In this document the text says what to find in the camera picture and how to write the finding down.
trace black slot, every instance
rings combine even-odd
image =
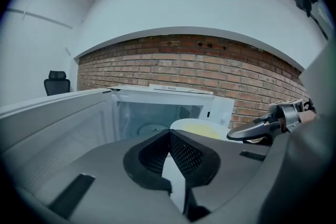
[[[49,209],[59,216],[68,219],[94,180],[95,178],[92,176],[80,174],[51,203]]]
[[[261,155],[261,154],[257,154],[257,153],[253,153],[249,151],[242,151],[239,154],[240,156],[243,156],[249,159],[255,159],[256,161],[261,161],[261,162],[263,162],[264,159],[266,158],[265,155]]]

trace white wall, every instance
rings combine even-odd
[[[73,54],[130,38],[204,34],[236,39],[306,68],[326,41],[292,0],[96,0]]]
[[[5,12],[0,32],[0,106],[46,96],[43,81],[50,70],[65,71],[72,90],[76,89],[77,63],[66,47],[71,50],[78,41],[90,5],[87,0],[12,0],[9,8],[46,19]]]

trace black cable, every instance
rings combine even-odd
[[[316,20],[316,18],[312,14],[310,14],[310,17],[315,21],[315,23],[321,29],[322,34],[324,35],[325,39],[328,40],[328,36],[326,35],[326,32],[324,32],[324,30],[323,30],[322,26],[320,25],[320,23]]]

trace white microwave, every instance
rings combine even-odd
[[[194,92],[118,86],[0,108],[0,158],[15,185],[35,194],[54,173],[95,147],[169,129],[179,119],[227,127],[233,100]]]

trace office chair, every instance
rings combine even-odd
[[[47,95],[70,92],[70,80],[66,79],[64,71],[50,71],[49,78],[44,81]]]

